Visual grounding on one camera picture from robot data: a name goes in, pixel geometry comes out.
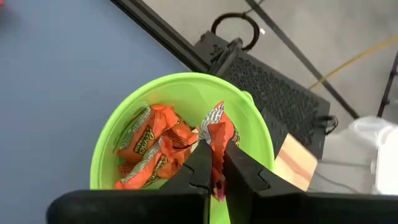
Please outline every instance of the wooden block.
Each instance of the wooden block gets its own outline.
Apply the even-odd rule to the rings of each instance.
[[[275,159],[274,173],[307,191],[317,164],[317,158],[288,134]]]

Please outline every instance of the orange candy wrapper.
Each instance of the orange candy wrapper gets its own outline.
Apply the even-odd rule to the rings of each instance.
[[[145,109],[126,133],[118,151],[126,163],[119,166],[121,180],[116,189],[140,189],[157,179],[171,178],[198,141],[198,133],[165,105]]]
[[[224,102],[219,102],[202,121],[200,139],[206,139],[213,149],[213,196],[223,201],[225,198],[226,181],[223,175],[224,155],[227,143],[232,140],[239,146],[240,137],[232,121],[224,112]]]
[[[171,106],[153,105],[146,109],[129,130],[131,142],[118,151],[118,156],[123,157],[128,163],[135,165],[153,143],[172,126],[179,122]]]

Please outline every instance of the black metal frame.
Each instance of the black metal frame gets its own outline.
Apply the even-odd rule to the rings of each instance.
[[[392,68],[391,68],[390,76],[387,81],[386,89],[384,89],[384,94],[383,94],[383,97],[381,98],[379,111],[377,112],[377,116],[379,118],[381,118],[383,116],[384,108],[390,103],[388,95],[390,94],[392,81],[394,81],[394,77],[396,75],[398,75],[397,67],[398,67],[398,52],[397,52],[396,58],[394,59],[394,63],[392,64]]]

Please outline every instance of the gray floor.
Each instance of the gray floor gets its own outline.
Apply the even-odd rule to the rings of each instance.
[[[145,2],[192,44],[210,29],[212,22],[220,14],[249,9],[244,0]],[[398,35],[396,0],[265,0],[261,6],[323,74],[362,51]],[[316,79],[312,74],[256,13],[251,12],[250,16],[266,31],[250,54],[303,86],[314,83]],[[247,43],[252,37],[251,29],[245,22],[231,19],[221,23],[218,35],[226,40],[240,37]],[[377,113],[397,50],[398,44],[383,48],[330,79],[330,83],[361,116]],[[330,101],[330,113],[336,115],[340,121],[337,131],[345,129],[352,122],[349,114],[322,86],[313,91]],[[398,98],[398,83],[393,86],[392,97],[394,95]],[[386,110],[387,119],[391,121],[398,122],[397,114],[398,104]],[[324,158],[370,164],[373,156],[373,152],[356,152],[354,149],[339,151],[327,147]],[[370,192],[371,176],[366,167],[320,164],[317,171],[338,182],[356,187],[360,192]],[[314,178],[312,188],[346,192],[344,189],[333,188],[319,178]]]

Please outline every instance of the yellow cable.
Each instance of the yellow cable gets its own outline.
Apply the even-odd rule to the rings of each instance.
[[[325,75],[323,78],[321,78],[319,81],[317,81],[316,83],[312,84],[308,89],[311,90],[313,88],[315,88],[317,85],[323,83],[325,80],[327,80],[328,78],[332,77],[333,75],[336,75],[340,70],[342,70],[343,68],[351,65],[352,63],[354,63],[355,61],[383,48],[383,47],[387,47],[388,45],[391,45],[395,42],[398,42],[398,36],[393,36],[390,39],[384,41],[381,44],[378,44],[374,47],[372,47],[371,49],[365,50],[364,52],[360,53],[359,55],[357,55],[356,57],[352,58],[351,60],[347,61],[346,63],[340,65],[338,68],[334,69],[333,71],[331,71],[329,74]]]

